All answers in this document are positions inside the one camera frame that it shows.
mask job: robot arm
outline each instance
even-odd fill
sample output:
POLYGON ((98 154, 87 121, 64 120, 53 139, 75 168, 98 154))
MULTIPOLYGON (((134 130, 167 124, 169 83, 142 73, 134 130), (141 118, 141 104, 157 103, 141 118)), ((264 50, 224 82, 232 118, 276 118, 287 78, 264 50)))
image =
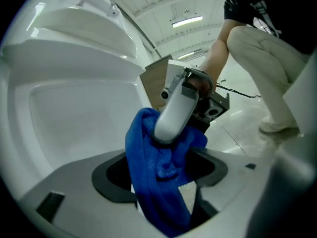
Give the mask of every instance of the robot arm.
POLYGON ((153 138, 161 144, 172 143, 190 119, 208 128, 211 121, 229 109, 229 94, 224 98, 218 93, 209 92, 206 97, 201 97, 198 90, 187 82, 191 74, 205 78, 212 89, 213 81, 204 71, 184 62, 168 61, 165 87, 161 92, 167 103, 153 132, 153 138))

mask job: black cable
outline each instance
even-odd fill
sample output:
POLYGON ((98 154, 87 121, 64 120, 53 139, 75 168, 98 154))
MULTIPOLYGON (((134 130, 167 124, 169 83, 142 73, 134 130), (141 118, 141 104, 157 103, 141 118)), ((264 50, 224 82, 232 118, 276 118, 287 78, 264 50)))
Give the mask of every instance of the black cable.
POLYGON ((230 92, 233 92, 233 93, 237 93, 237 94, 243 95, 243 96, 251 98, 251 99, 253 99, 253 98, 261 98, 260 95, 255 95, 255 96, 246 95, 244 93, 240 93, 240 92, 238 92, 238 91, 236 91, 234 89, 226 88, 226 87, 221 86, 221 85, 217 85, 217 87, 222 88, 222 89, 227 90, 227 91, 230 91, 230 92))

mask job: beige pants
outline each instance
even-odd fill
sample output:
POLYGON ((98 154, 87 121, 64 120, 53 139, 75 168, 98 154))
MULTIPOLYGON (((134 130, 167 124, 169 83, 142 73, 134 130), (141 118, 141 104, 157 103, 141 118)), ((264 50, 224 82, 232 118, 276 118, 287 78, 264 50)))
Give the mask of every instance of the beige pants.
POLYGON ((282 97, 303 70, 309 55, 267 32, 247 26, 233 28, 227 46, 254 80, 270 111, 270 122, 281 124, 293 120, 282 97))

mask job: blue cloth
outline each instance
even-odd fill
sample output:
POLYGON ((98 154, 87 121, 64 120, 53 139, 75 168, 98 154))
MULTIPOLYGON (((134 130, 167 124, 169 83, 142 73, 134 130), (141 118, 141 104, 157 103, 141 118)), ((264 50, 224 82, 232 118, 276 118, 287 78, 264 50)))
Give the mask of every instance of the blue cloth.
POLYGON ((168 237, 189 231, 190 213, 178 187, 193 179, 185 172, 185 156, 192 146, 205 147, 207 138, 186 126, 171 148, 151 138, 159 112, 139 110, 125 137, 131 181, 145 217, 168 237))

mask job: fluorescent light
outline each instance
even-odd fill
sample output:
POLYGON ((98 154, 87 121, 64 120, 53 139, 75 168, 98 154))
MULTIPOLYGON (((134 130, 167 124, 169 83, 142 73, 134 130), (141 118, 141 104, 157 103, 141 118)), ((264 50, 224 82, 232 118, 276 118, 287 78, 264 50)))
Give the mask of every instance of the fluorescent light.
POLYGON ((199 20, 202 20, 202 19, 203 19, 203 16, 198 16, 198 17, 194 17, 194 18, 188 18, 188 19, 173 23, 172 27, 175 28, 175 27, 182 26, 182 25, 185 25, 185 24, 188 24, 188 23, 192 23, 192 22, 195 22, 195 21, 199 21, 199 20))
POLYGON ((190 53, 188 53, 188 54, 185 54, 185 55, 183 55, 183 56, 180 56, 180 57, 178 57, 178 59, 182 59, 182 58, 191 56, 193 53, 195 53, 195 52, 190 52, 190 53))

